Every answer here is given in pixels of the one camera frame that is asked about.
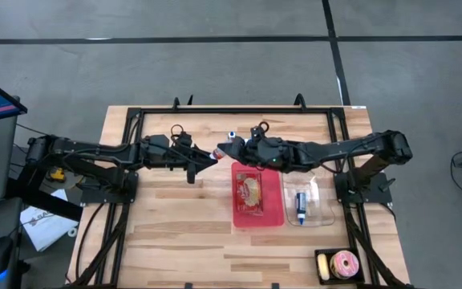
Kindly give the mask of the red snack packet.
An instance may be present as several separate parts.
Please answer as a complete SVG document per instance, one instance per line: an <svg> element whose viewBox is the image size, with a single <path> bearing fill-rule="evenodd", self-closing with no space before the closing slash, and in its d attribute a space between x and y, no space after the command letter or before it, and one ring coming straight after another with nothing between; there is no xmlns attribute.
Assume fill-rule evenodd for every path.
<svg viewBox="0 0 462 289"><path fill-rule="evenodd" d="M263 215L261 174L241 171L236 175L236 209L238 213Z"/></svg>

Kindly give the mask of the black metal table frame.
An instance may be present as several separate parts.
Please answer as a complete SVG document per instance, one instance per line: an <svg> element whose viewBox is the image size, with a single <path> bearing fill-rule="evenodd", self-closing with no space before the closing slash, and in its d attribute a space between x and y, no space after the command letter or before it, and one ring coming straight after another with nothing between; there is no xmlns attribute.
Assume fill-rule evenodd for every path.
<svg viewBox="0 0 462 289"><path fill-rule="evenodd" d="M364 107L147 106L142 135L184 129L210 150L228 132L249 136L262 122L288 140L329 143L372 131ZM109 253L94 285L115 288L317 288L317 249L349 244L342 205L328 168L315 172L331 221L300 228L290 224L237 228L232 212L232 161L225 158L197 174L193 184L182 170L141 169L130 206L120 264Z"/></svg>

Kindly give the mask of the white printed paper sheet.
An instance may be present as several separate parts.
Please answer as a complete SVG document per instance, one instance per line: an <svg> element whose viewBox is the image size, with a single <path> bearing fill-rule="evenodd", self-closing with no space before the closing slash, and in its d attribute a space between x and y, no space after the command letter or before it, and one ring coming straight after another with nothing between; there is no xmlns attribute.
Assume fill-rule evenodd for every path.
<svg viewBox="0 0 462 289"><path fill-rule="evenodd" d="M79 224L34 206L20 213L20 222L38 252L44 251L65 234L75 237Z"/></svg>

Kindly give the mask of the blue bottle white label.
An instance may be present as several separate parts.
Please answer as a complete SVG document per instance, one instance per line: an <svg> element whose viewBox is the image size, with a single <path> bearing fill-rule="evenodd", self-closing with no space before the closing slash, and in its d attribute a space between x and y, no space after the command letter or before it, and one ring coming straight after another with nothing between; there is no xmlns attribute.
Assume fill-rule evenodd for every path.
<svg viewBox="0 0 462 289"><path fill-rule="evenodd" d="M306 219L306 194L296 193L296 214L299 225L302 226Z"/></svg>

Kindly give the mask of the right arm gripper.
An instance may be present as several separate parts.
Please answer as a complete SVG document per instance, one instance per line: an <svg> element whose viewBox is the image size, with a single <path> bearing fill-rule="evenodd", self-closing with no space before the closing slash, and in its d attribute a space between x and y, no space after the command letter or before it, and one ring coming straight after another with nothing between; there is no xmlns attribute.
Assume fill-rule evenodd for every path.
<svg viewBox="0 0 462 289"><path fill-rule="evenodd" d="M288 143L278 137L266 137L261 132L252 132L246 142L239 136L233 138L225 143L225 151L227 153L217 153L218 160L228 157L243 165L267 169L285 169L291 165L292 154Z"/></svg>

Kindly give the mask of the yellow tool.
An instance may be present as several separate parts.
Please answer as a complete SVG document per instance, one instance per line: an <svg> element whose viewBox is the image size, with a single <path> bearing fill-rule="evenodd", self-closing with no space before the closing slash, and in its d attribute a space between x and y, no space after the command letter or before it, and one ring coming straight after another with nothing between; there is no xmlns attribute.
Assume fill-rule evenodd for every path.
<svg viewBox="0 0 462 289"><path fill-rule="evenodd" d="M51 182L64 183L67 178L62 168L53 167L47 173L46 179Z"/></svg>

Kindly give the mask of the black support beam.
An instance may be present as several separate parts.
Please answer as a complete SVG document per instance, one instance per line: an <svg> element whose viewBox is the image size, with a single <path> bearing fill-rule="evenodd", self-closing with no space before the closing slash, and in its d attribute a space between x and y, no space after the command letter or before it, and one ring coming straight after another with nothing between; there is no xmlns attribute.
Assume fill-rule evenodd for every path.
<svg viewBox="0 0 462 289"><path fill-rule="evenodd" d="M3 197L5 199L20 198L29 206L48 211L60 217L79 221L83 209L69 201L64 201L41 189L51 170L47 165L29 165L25 162L26 151L17 146L12 147L9 162L9 177Z"/></svg>

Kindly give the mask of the black plastic tray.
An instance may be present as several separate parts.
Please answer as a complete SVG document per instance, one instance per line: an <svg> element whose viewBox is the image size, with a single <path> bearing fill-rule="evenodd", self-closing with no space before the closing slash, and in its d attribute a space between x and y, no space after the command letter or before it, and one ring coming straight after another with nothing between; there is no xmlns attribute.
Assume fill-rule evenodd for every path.
<svg viewBox="0 0 462 289"><path fill-rule="evenodd" d="M354 253L356 255L356 257L359 259L359 265L360 265L359 272L355 276L353 276L352 278L349 278L349 279L338 279L335 276L333 276L332 273L330 272L330 279L327 280L327 281L323 281L320 278L320 276L318 275L317 255L318 254L325 254L326 255L327 262L329 263L329 270L330 270L330 259L331 259L331 257L335 253L337 253L337 252L339 252L341 250L349 250L349 251L351 251L352 253ZM359 253L354 248L338 248L338 249L315 250L314 251L314 258L315 258L315 264L316 264L316 267L317 267L318 281L320 282L321 285L358 284L358 283L363 283L365 281L362 265L361 265L360 258L359 258Z"/></svg>

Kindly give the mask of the red plastic tray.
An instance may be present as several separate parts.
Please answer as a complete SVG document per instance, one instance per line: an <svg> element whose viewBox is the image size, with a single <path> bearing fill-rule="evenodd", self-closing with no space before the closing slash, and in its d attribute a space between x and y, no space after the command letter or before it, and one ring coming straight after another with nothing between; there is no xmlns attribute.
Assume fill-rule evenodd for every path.
<svg viewBox="0 0 462 289"><path fill-rule="evenodd" d="M263 215L241 214L236 209L236 175L238 172L257 172L261 174ZM279 173L273 170L259 170L234 162L231 165L233 193L233 224L240 229L276 227L284 224L284 209Z"/></svg>

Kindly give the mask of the pink frosted donut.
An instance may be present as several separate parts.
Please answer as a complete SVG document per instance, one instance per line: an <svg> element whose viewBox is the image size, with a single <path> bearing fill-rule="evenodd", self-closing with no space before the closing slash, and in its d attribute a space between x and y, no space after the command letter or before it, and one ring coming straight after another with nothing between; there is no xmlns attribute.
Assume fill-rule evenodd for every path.
<svg viewBox="0 0 462 289"><path fill-rule="evenodd" d="M330 259L330 272L338 279L352 278L359 268L359 259L349 250L341 250Z"/></svg>

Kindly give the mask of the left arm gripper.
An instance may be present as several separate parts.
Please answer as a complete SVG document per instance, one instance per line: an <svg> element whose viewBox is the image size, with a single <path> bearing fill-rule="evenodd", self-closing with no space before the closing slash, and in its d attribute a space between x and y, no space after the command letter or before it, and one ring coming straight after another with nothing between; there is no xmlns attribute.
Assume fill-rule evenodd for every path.
<svg viewBox="0 0 462 289"><path fill-rule="evenodd" d="M204 163L193 162L188 156L176 151L169 145L165 135L145 136L140 139L140 163L148 169L186 169L187 182L195 183L196 175L215 165L215 156L212 152L191 147L198 158L209 159Z"/></svg>

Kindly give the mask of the clear plastic container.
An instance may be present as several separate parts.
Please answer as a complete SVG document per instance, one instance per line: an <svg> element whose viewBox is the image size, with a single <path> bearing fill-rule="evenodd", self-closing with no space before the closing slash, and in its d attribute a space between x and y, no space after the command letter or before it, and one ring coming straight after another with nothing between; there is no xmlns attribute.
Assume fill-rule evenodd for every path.
<svg viewBox="0 0 462 289"><path fill-rule="evenodd" d="M306 173L293 172L282 175L282 196L286 221L297 228L317 228L334 224L335 214L329 197L320 191L318 182L323 173L311 170ZM296 193L306 194L306 219L299 225L296 214Z"/></svg>

